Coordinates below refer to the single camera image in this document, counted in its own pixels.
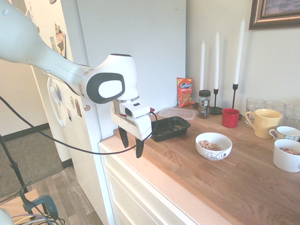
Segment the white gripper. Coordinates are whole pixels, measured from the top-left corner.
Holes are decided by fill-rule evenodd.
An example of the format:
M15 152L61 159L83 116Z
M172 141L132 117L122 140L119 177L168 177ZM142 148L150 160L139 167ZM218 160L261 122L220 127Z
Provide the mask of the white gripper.
M148 115L150 107L142 100L113 100L111 106L112 121L117 124L123 146L127 148L127 132L136 137L136 158L143 154L144 139L151 134L151 119Z

